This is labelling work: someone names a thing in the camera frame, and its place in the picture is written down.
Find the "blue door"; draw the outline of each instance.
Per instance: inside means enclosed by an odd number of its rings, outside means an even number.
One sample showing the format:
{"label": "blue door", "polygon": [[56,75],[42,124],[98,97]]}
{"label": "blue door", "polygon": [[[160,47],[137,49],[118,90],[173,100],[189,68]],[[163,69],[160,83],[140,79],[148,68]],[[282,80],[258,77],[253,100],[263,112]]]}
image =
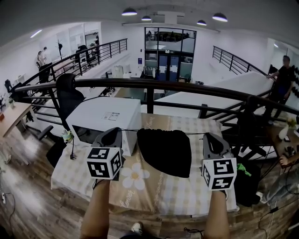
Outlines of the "blue door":
{"label": "blue door", "polygon": [[171,56],[169,66],[169,81],[177,81],[178,76],[178,56]]}
{"label": "blue door", "polygon": [[159,76],[158,80],[166,80],[167,73],[167,56],[159,56]]}

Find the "hand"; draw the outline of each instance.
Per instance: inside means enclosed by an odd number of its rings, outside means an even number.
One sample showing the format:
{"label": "hand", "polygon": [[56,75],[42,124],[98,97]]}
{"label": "hand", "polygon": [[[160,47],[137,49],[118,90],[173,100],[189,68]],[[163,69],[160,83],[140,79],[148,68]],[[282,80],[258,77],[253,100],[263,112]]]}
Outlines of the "hand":
{"label": "hand", "polygon": [[289,97],[289,95],[290,95],[290,93],[287,92],[287,93],[285,94],[285,96],[284,96],[284,99],[287,99],[287,98]]}
{"label": "hand", "polygon": [[288,165],[290,162],[289,160],[286,158],[286,156],[282,155],[280,158],[279,158],[279,163],[281,166],[283,165]]}

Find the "flower center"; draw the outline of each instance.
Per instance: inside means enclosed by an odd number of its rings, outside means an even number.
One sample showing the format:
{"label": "flower center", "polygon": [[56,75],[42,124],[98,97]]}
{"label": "flower center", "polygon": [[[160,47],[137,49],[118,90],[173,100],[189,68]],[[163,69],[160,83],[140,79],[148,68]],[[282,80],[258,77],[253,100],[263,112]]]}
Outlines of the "flower center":
{"label": "flower center", "polygon": [[137,179],[137,178],[139,178],[138,173],[133,172],[133,173],[131,174],[131,178],[133,178],[133,179]]}

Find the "white shoe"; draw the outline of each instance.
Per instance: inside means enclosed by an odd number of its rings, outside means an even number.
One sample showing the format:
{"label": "white shoe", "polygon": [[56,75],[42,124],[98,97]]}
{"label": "white shoe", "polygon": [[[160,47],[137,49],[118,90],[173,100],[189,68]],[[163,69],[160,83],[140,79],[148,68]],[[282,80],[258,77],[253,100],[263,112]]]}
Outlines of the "white shoe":
{"label": "white shoe", "polygon": [[256,195],[258,195],[261,199],[260,199],[260,202],[262,204],[266,204],[267,201],[263,200],[263,193],[262,192],[256,192]]}
{"label": "white shoe", "polygon": [[137,234],[139,234],[141,236],[142,235],[142,229],[143,229],[142,222],[136,222],[132,226],[131,231],[136,232]]}

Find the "floral tablecloth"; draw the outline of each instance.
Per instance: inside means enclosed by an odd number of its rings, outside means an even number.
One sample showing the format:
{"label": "floral tablecloth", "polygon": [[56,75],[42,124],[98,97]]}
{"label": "floral tablecloth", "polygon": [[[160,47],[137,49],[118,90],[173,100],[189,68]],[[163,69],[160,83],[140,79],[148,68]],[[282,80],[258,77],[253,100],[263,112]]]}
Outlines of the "floral tablecloth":
{"label": "floral tablecloth", "polygon": [[[220,123],[210,119],[183,118],[142,113],[144,128],[182,130],[185,133],[212,132],[221,136]],[[208,213],[211,192],[200,172],[203,159],[202,135],[189,135],[192,164],[189,178],[179,178],[164,174],[144,161],[138,145],[132,156],[125,156],[124,167],[119,181],[110,184],[109,203],[114,211],[127,209],[149,211],[160,214],[205,215]],[[68,188],[87,200],[92,195],[94,179],[85,166],[86,147],[75,145],[75,160],[70,160],[71,145],[68,145],[51,177],[51,187]],[[228,193],[228,211],[234,211],[235,191]]]}

